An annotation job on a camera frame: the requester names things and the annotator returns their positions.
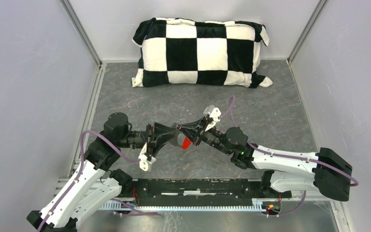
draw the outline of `white bracket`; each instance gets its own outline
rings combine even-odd
[[[151,160],[147,160],[147,156],[145,155],[147,151],[147,143],[144,144],[142,150],[140,151],[139,159],[140,159],[140,169],[146,172],[151,171],[153,163],[156,162],[156,158],[151,157]]]
[[[312,172],[312,168],[316,168],[316,163],[307,162],[309,159],[318,160],[316,152],[290,152],[270,149],[264,146],[258,146],[260,150],[270,152],[271,155],[264,154],[260,151],[254,150],[252,157],[254,160],[252,164],[257,169],[272,169],[279,170],[287,173],[298,174],[302,178],[314,179],[315,173]],[[278,157],[275,154],[284,154],[295,157],[306,158],[307,160],[289,159]]]
[[[275,171],[271,176],[271,188],[277,192],[285,191],[319,191],[314,179],[302,175]]]
[[[111,198],[118,196],[121,193],[121,189],[122,187],[117,180],[107,178],[102,185],[83,198],[71,214],[71,218],[77,218],[76,228],[79,229],[89,216]]]
[[[103,176],[105,171],[101,169],[94,169],[94,164],[85,161],[82,174],[79,177],[79,181],[75,182],[74,179],[77,176],[77,171],[75,171],[72,177],[68,180],[66,185],[62,188],[58,195],[41,210],[41,218],[45,218],[46,215],[50,215],[46,223],[54,224],[54,228],[61,228],[66,225],[69,221],[72,210],[76,207],[83,195],[90,189],[93,183],[96,182],[101,176]],[[60,196],[66,191],[66,189],[72,184],[74,186],[66,194],[65,198],[60,201],[59,205],[54,209],[53,213],[49,212],[55,202],[60,198]]]
[[[208,116],[210,116],[210,118],[213,119],[213,121],[210,124],[208,124],[205,131],[208,131],[209,129],[215,127],[216,123],[220,121],[220,119],[218,117],[221,116],[221,111],[220,111],[220,109],[216,108],[214,105],[207,106],[207,108],[205,108],[203,114],[205,116],[208,115]]]

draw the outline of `pillow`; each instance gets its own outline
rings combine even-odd
[[[133,37],[141,58],[131,84],[268,87],[271,79],[256,72],[261,41],[268,46],[265,26],[258,23],[152,18]]]

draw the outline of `white wall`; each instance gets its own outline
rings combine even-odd
[[[264,23],[270,46],[261,58],[287,58],[318,0],[71,0],[102,60],[137,60],[131,38],[139,23],[153,17],[195,21],[244,20]]]
[[[354,228],[371,231],[371,1],[329,1],[293,71],[318,145],[360,181],[346,204]]]
[[[96,65],[58,0],[0,0],[0,232],[65,177]]]

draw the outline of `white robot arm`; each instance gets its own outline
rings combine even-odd
[[[143,171],[150,171],[152,164],[156,162],[158,151],[168,142],[176,140],[179,133],[185,135],[185,142],[189,145],[197,146],[204,142],[226,155],[232,155],[230,161],[242,169],[267,170],[262,180],[257,183],[246,179],[227,180],[229,182],[227,187],[230,188],[227,192],[236,194],[235,198],[232,196],[235,206],[243,205],[247,199],[251,201],[254,198],[275,198],[281,194],[289,198],[290,191],[297,190],[319,191],[331,199],[347,201],[350,187],[358,184],[351,177],[352,166],[328,148],[321,148],[317,153],[296,153],[251,144],[248,142],[248,136],[239,127],[229,128],[225,133],[220,132],[215,127],[220,118],[219,109],[209,106],[204,111],[204,117],[192,123],[174,123],[171,127],[154,123],[153,126],[148,124],[145,131],[132,131],[125,114],[110,115],[104,124],[104,131],[100,134],[91,132],[97,135],[97,139],[89,145],[84,155],[84,162],[81,162],[77,168],[78,171],[73,173],[60,193],[47,206],[41,211],[31,211],[28,221],[42,232],[75,232],[108,200],[122,193],[127,194],[131,188],[140,188],[145,184],[155,185],[154,192],[144,191],[144,195],[141,196],[146,200],[155,198],[157,202],[149,201],[150,204],[158,203],[161,196],[171,196],[170,200],[177,199],[179,203],[184,204],[182,199],[177,197],[186,198],[189,192],[181,192],[181,189],[187,188],[198,189],[199,195],[204,196],[201,199],[217,197],[211,192],[218,192],[218,189],[213,189],[211,185],[208,187],[205,185],[207,182],[197,179],[187,179],[184,185],[188,186],[183,188],[181,184],[177,182],[173,184],[168,180],[133,181],[120,169],[112,171],[103,184],[86,195],[91,186],[120,157],[138,162]],[[133,160],[125,157],[116,146],[141,149],[139,158]],[[167,181],[171,186],[171,192],[163,191],[167,190],[165,185]],[[222,182],[224,180],[217,181],[216,186],[221,186]]]

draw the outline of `red object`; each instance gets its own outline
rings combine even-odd
[[[187,137],[184,138],[183,145],[181,145],[181,148],[186,150],[191,145],[191,140],[189,140]]]

